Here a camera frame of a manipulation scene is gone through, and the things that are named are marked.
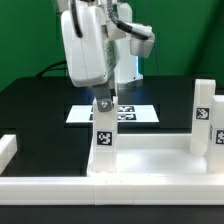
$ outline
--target white platform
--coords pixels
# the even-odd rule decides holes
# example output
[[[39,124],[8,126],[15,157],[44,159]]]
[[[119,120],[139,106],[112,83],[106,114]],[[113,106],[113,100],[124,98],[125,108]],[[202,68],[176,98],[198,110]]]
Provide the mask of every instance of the white platform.
[[[159,122],[155,109],[152,105],[125,105],[118,106],[118,108],[127,108],[127,110],[118,110],[118,122]],[[92,116],[92,106],[77,106],[74,105],[68,115],[66,123],[91,123],[90,116]]]
[[[190,139],[191,134],[120,134],[117,137],[117,169],[111,175],[206,174],[206,159],[190,153]],[[92,172],[92,154],[93,147],[87,174],[101,175]]]

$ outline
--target black tabletop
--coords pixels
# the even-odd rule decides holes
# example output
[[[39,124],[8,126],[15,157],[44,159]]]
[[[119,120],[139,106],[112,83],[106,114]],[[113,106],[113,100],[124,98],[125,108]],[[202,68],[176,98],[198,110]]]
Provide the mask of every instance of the black tabletop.
[[[145,77],[119,92],[119,104],[152,104],[160,122],[119,125],[119,133],[190,133],[193,94],[190,77]],[[224,94],[219,85],[216,94]],[[0,92],[0,136],[18,142],[1,176],[85,176],[92,126],[65,119],[72,105],[92,100],[91,89],[62,77],[22,78]],[[223,214],[222,206],[0,206],[0,223],[219,223]]]

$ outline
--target green wall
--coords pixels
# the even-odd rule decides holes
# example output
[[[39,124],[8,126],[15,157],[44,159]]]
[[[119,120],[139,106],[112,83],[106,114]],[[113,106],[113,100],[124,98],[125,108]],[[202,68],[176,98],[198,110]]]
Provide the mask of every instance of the green wall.
[[[60,18],[53,1],[1,2],[0,90],[19,77],[34,76],[64,60]],[[224,1],[146,1],[127,0],[134,20],[140,23],[149,23],[149,6],[156,34],[158,67],[154,48],[149,59],[140,61],[141,72],[212,76],[224,84]]]

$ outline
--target white base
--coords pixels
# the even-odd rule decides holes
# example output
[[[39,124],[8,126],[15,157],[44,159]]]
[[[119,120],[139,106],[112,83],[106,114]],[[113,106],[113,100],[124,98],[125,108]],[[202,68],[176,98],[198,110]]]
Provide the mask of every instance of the white base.
[[[119,172],[93,173],[90,156],[92,177],[0,178],[0,204],[224,205],[224,174],[206,174],[204,157],[189,153],[190,138],[120,135]]]

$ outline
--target white block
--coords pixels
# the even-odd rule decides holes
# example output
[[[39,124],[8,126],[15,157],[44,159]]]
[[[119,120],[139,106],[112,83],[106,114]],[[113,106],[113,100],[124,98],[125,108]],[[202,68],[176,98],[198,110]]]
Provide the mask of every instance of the white block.
[[[214,96],[207,155],[207,172],[224,173],[224,96]]]
[[[133,205],[133,185],[119,178],[104,178],[95,184],[96,205]]]
[[[208,149],[212,97],[215,80],[196,80],[190,152],[204,156]]]
[[[0,139],[0,174],[4,171],[17,151],[15,135],[4,135]]]
[[[109,112],[99,112],[96,100],[93,102],[93,171],[115,172],[117,161],[117,103]]]

